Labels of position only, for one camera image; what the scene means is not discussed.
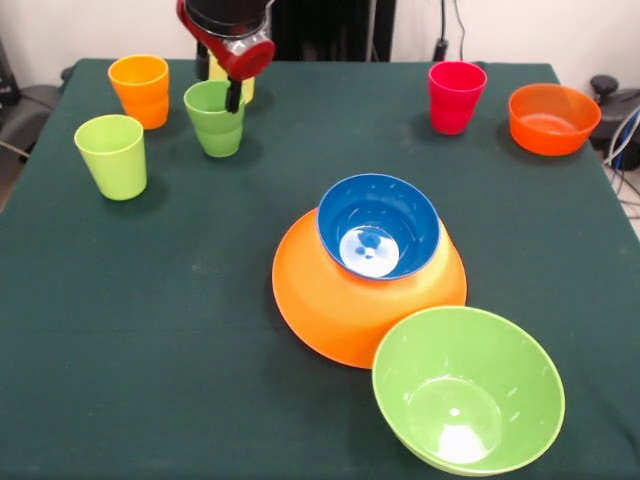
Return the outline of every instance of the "green bowl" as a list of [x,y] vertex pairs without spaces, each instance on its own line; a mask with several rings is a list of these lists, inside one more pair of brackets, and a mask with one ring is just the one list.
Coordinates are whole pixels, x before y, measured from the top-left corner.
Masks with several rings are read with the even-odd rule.
[[449,473],[521,468],[551,446],[564,419],[562,381],[549,355],[520,327],[475,308],[405,318],[378,347],[372,375],[396,436]]

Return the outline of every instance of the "white wall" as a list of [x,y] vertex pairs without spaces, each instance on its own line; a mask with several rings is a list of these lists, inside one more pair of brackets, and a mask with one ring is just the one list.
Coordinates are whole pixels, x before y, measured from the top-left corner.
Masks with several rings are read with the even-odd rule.
[[0,37],[21,86],[60,83],[82,57],[195,58],[176,0],[0,0]]
[[[449,59],[459,30],[448,4]],[[550,62],[582,88],[595,73],[640,86],[640,0],[459,0],[466,59]],[[59,83],[81,57],[147,52],[193,58],[175,0],[0,0],[0,36],[21,85]],[[398,0],[393,59],[428,60],[439,35],[439,0]]]
[[[447,59],[460,29],[447,4]],[[596,73],[640,87],[639,0],[458,0],[465,60],[548,62],[560,80],[587,88]],[[392,59],[430,59],[440,35],[440,0],[398,0]]]

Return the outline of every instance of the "plastic cup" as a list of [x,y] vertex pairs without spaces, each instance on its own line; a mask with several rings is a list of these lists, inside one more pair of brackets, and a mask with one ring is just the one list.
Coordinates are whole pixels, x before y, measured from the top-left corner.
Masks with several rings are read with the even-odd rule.
[[74,141],[102,195],[129,200],[144,191],[144,128],[138,120],[126,115],[96,117],[76,130]]
[[[227,72],[218,64],[218,59],[209,53],[209,80],[227,80]],[[242,95],[245,105],[249,105],[253,100],[256,79],[251,77],[242,82]]]
[[487,74],[467,62],[440,62],[429,71],[433,129],[444,135],[463,133],[487,85]]
[[127,115],[147,130],[159,128],[169,116],[169,65],[154,55],[132,55],[109,67],[111,85]]
[[184,103],[196,136],[205,153],[222,158],[240,148],[244,120],[244,98],[237,113],[227,112],[228,81],[206,80],[191,86],[184,94]]

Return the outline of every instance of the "cup rim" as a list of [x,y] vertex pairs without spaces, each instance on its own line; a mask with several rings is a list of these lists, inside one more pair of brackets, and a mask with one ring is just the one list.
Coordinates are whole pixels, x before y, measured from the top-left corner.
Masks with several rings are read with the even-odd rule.
[[[189,88],[187,88],[187,90],[184,92],[184,95],[182,96],[182,101],[183,101],[184,105],[187,108],[190,108],[193,111],[198,112],[199,114],[202,114],[202,115],[211,115],[211,116],[213,116],[213,115],[223,115],[225,113],[230,113],[227,110],[225,110],[224,108],[222,110],[218,110],[216,112],[210,112],[210,111],[201,110],[200,108],[196,108],[193,105],[191,105],[189,102],[187,102],[187,95],[189,95],[189,92],[191,92],[191,90],[193,90],[194,88],[196,88],[196,87],[198,87],[200,85],[206,84],[206,83],[229,83],[229,80],[210,78],[208,80],[202,80],[200,82],[194,83]],[[246,105],[245,99],[244,99],[244,91],[242,89],[240,89],[240,104],[241,105]]]
[[[106,118],[110,118],[110,117],[118,117],[118,118],[120,118],[122,120],[127,120],[129,122],[132,122],[134,125],[136,125],[138,127],[138,136],[136,137],[135,141],[131,142],[130,145],[127,145],[124,148],[121,148],[119,150],[114,150],[112,152],[96,152],[96,151],[90,150],[88,148],[81,147],[80,143],[78,142],[78,136],[80,135],[80,132],[83,129],[90,127],[92,123],[96,123],[96,122],[102,121],[102,120],[104,120]],[[109,114],[109,115],[100,115],[99,117],[93,117],[93,118],[87,120],[86,122],[84,122],[82,125],[80,125],[76,129],[76,132],[73,135],[73,141],[76,144],[76,147],[78,147],[78,149],[80,149],[83,152],[86,152],[86,153],[88,153],[90,155],[107,156],[107,155],[114,155],[114,154],[117,154],[117,153],[122,153],[122,152],[125,152],[125,151],[129,150],[131,147],[133,147],[138,142],[140,142],[140,140],[142,140],[143,137],[144,137],[144,127],[142,126],[142,123],[140,123],[139,120],[137,120],[137,119],[135,119],[133,117],[130,117],[129,115],[121,115],[121,114],[117,114],[116,113],[116,114]]]
[[[480,72],[482,72],[483,75],[483,81],[481,85],[478,85],[477,87],[473,87],[473,88],[452,88],[452,87],[448,87],[446,85],[442,85],[440,82],[436,81],[433,78],[433,72],[436,68],[438,67],[442,67],[443,65],[465,65],[468,67],[471,67],[474,70],[478,70]],[[489,75],[487,75],[487,72],[484,71],[484,69],[478,65],[476,65],[475,63],[471,63],[471,62],[462,62],[462,61],[451,61],[451,62],[438,62],[435,65],[433,65],[430,69],[429,69],[429,80],[431,82],[433,82],[435,85],[439,86],[440,88],[444,88],[447,90],[451,90],[452,92],[475,92],[477,90],[481,90],[484,87],[487,86],[487,82],[489,81]]]
[[[152,58],[154,60],[159,60],[160,62],[162,62],[164,69],[162,70],[162,73],[160,75],[152,78],[151,80],[147,80],[146,82],[123,82],[122,80],[118,80],[113,76],[113,69],[118,64],[126,62],[128,60],[135,59],[135,58]],[[168,73],[169,73],[169,64],[164,58],[159,57],[158,55],[152,55],[147,53],[137,53],[134,55],[127,55],[126,57],[119,58],[109,66],[109,70],[107,71],[107,74],[109,75],[109,78],[111,79],[112,82],[117,83],[118,85],[126,85],[130,87],[140,87],[140,86],[152,84],[160,80],[162,77],[166,76]]]

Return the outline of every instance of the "bowl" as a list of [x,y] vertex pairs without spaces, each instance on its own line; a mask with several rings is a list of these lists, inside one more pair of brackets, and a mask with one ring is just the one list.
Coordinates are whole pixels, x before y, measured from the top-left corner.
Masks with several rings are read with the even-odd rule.
[[600,107],[584,93],[552,83],[519,88],[509,98],[514,141],[543,156],[571,154],[600,123]]
[[395,282],[372,282],[338,265],[320,241],[318,209],[285,234],[273,260],[273,294],[293,333],[319,354],[371,369],[385,334],[407,315],[440,305],[464,305],[462,259],[441,225],[442,240],[422,270]]
[[449,473],[510,472],[539,458],[564,420],[556,367],[524,330],[470,307],[415,313],[380,343],[378,406],[398,439]]
[[416,273],[440,241],[429,199],[404,180],[375,173],[345,178],[327,191],[318,207],[318,232],[339,265],[372,280]]

